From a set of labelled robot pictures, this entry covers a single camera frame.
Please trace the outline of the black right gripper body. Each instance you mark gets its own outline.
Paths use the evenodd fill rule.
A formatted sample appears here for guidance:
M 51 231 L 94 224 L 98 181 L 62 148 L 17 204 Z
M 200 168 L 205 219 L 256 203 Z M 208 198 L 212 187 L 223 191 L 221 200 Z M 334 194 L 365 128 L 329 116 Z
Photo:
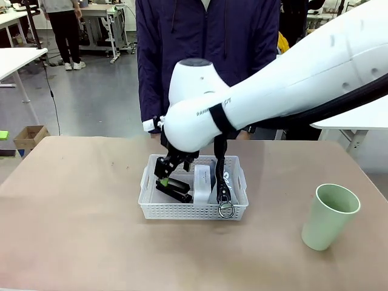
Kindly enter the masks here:
M 161 159 L 166 166 L 178 166 L 182 162 L 192 163 L 199 156 L 199 151 L 183 152 L 176 149 L 167 139 L 164 129 L 161 131 L 161 145 L 167 149 L 167 155 Z

